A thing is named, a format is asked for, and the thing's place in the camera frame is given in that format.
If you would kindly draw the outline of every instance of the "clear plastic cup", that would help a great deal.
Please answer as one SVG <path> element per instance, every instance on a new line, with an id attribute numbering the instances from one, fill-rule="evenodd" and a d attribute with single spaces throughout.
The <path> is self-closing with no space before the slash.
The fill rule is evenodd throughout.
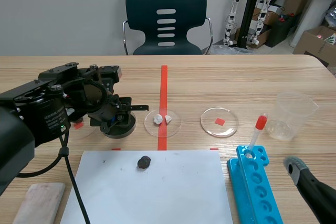
<path id="1" fill-rule="evenodd" d="M 279 93 L 266 130 L 279 140 L 291 140 L 317 109 L 316 103 L 304 94 L 294 91 Z"/>

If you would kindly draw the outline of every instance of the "petri dish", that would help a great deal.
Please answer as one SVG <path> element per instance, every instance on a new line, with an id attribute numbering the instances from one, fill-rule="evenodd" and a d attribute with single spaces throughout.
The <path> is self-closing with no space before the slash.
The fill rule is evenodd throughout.
<path id="1" fill-rule="evenodd" d="M 71 140 L 80 140 L 92 134 L 97 127 L 90 126 L 90 118 L 85 115 L 76 123 L 71 123 L 69 138 Z"/>
<path id="2" fill-rule="evenodd" d="M 201 126 L 206 133 L 216 137 L 229 137 L 238 129 L 238 117 L 231 110 L 215 107 L 204 111 Z"/>
<path id="3" fill-rule="evenodd" d="M 148 131 L 149 134 L 153 135 L 153 136 L 157 136 L 157 137 L 170 137 L 175 135 L 180 127 L 181 127 L 181 119 L 180 117 L 172 110 L 161 110 L 162 113 L 160 113 L 160 109 L 155 109 L 150 111 L 146 116 L 145 116 L 145 120 L 144 120 L 144 125 L 146 130 Z M 160 114 L 163 117 L 163 122 L 160 125 L 157 125 L 156 123 L 154 123 L 154 117 Z M 164 118 L 164 114 L 169 115 L 172 120 L 171 122 L 166 125 L 166 121 Z"/>

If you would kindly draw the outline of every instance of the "wooden block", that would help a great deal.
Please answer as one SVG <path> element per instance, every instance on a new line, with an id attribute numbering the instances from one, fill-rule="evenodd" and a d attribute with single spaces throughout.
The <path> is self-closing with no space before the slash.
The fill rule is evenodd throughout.
<path id="1" fill-rule="evenodd" d="M 13 224 L 53 224 L 64 189 L 64 183 L 33 184 Z"/>

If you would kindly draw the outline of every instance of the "black handle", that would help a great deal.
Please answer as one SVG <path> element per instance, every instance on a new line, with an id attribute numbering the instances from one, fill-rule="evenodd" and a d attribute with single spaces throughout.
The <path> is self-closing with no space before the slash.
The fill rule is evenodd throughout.
<path id="1" fill-rule="evenodd" d="M 319 182 L 308 169 L 300 171 L 297 188 L 321 224 L 336 223 L 336 190 Z"/>

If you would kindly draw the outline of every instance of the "gray wall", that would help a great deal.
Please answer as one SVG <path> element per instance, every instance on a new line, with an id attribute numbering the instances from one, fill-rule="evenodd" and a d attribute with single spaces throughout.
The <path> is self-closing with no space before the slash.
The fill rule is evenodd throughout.
<path id="1" fill-rule="evenodd" d="M 246 1 L 241 2 L 237 22 Z M 225 18 L 232 0 L 208 0 L 214 41 L 224 38 Z M 125 0 L 0 0 L 0 56 L 124 55 L 122 21 Z M 144 42 L 128 29 L 129 51 Z M 209 43 L 209 29 L 189 31 L 200 48 Z"/>

